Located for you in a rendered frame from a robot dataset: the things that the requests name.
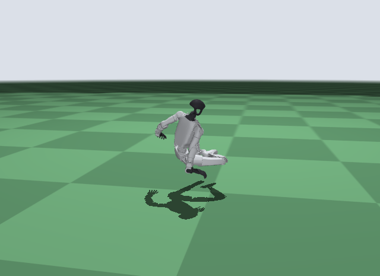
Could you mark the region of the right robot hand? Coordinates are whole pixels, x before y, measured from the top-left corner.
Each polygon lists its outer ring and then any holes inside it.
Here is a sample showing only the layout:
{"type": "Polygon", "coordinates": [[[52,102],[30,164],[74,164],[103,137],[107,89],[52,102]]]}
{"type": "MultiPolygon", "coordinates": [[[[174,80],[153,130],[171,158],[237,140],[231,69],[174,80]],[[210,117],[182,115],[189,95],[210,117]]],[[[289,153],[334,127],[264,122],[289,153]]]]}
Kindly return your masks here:
{"type": "Polygon", "coordinates": [[[194,172],[194,173],[197,173],[197,174],[201,174],[201,175],[203,175],[204,178],[207,177],[205,171],[202,171],[202,170],[200,170],[200,169],[194,169],[193,167],[191,167],[191,169],[187,169],[186,172],[187,172],[187,173],[192,173],[192,172],[194,172]]]}

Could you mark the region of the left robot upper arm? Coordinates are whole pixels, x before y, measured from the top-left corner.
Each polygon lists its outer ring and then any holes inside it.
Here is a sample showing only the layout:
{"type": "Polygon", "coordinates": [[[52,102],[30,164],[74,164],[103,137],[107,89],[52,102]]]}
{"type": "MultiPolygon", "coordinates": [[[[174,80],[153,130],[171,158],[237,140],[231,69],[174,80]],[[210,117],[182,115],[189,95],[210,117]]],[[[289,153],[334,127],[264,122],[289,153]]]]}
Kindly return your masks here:
{"type": "Polygon", "coordinates": [[[166,129],[166,128],[168,128],[168,124],[171,124],[171,123],[174,123],[174,122],[178,121],[183,114],[185,114],[185,113],[182,112],[182,111],[178,111],[173,116],[171,116],[171,117],[167,118],[166,120],[162,121],[160,123],[162,129],[166,129]]]}

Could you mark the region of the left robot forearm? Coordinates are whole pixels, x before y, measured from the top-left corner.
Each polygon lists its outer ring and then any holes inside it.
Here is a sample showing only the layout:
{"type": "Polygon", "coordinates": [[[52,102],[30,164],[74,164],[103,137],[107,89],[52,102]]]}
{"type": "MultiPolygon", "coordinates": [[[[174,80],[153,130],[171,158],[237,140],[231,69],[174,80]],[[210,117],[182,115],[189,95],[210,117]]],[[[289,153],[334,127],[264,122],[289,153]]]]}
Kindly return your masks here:
{"type": "Polygon", "coordinates": [[[156,133],[156,136],[157,136],[157,137],[160,137],[160,133],[161,133],[162,130],[163,130],[163,129],[162,129],[161,125],[158,124],[158,126],[157,126],[157,128],[156,128],[156,130],[155,130],[155,133],[156,133]]]}

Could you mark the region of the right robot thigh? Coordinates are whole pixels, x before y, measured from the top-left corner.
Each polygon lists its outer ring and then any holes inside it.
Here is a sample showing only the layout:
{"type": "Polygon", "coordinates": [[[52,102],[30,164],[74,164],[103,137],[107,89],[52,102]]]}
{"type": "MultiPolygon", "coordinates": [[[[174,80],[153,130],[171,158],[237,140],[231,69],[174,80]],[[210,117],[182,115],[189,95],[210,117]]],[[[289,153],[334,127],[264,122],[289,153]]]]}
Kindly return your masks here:
{"type": "MultiPolygon", "coordinates": [[[[182,158],[182,162],[186,165],[187,156],[182,158]]],[[[213,166],[213,165],[222,165],[223,163],[226,163],[226,157],[225,156],[218,156],[218,157],[203,157],[200,155],[195,155],[193,165],[197,166],[213,166]]]]}

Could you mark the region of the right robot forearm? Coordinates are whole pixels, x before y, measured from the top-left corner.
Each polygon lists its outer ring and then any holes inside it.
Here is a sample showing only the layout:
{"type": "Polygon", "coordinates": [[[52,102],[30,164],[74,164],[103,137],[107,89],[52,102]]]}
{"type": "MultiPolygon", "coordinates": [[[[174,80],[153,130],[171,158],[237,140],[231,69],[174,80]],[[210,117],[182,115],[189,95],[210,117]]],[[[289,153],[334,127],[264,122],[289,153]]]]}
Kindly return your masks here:
{"type": "Polygon", "coordinates": [[[196,153],[197,153],[197,148],[196,147],[192,147],[191,150],[190,150],[190,152],[189,152],[189,154],[187,155],[185,172],[186,172],[187,169],[191,169],[191,167],[193,165],[193,162],[194,162],[194,158],[195,158],[196,153]]]}

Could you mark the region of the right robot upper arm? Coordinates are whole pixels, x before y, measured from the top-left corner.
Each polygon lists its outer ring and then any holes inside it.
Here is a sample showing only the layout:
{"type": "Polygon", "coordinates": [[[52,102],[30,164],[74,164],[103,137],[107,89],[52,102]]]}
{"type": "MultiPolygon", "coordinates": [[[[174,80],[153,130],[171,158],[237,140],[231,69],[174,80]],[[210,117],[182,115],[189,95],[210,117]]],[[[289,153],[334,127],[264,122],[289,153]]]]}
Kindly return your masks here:
{"type": "Polygon", "coordinates": [[[198,144],[203,133],[204,133],[204,130],[202,129],[202,127],[199,124],[196,124],[196,126],[194,128],[194,135],[192,137],[191,143],[190,143],[189,148],[188,148],[189,152],[190,152],[192,147],[196,147],[196,145],[198,144]]]}

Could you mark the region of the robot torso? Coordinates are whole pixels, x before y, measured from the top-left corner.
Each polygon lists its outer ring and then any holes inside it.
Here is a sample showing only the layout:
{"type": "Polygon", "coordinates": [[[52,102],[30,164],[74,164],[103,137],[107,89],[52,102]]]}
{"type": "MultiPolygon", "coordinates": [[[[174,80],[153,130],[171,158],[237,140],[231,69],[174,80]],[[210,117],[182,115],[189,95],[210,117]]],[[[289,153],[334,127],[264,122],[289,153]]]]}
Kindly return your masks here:
{"type": "Polygon", "coordinates": [[[194,128],[196,124],[200,125],[196,118],[195,121],[190,121],[185,117],[185,115],[189,115],[189,113],[185,113],[180,117],[175,131],[175,143],[178,145],[175,147],[175,154],[180,161],[182,161],[182,158],[189,154],[187,148],[189,148],[194,135],[194,128]]]}

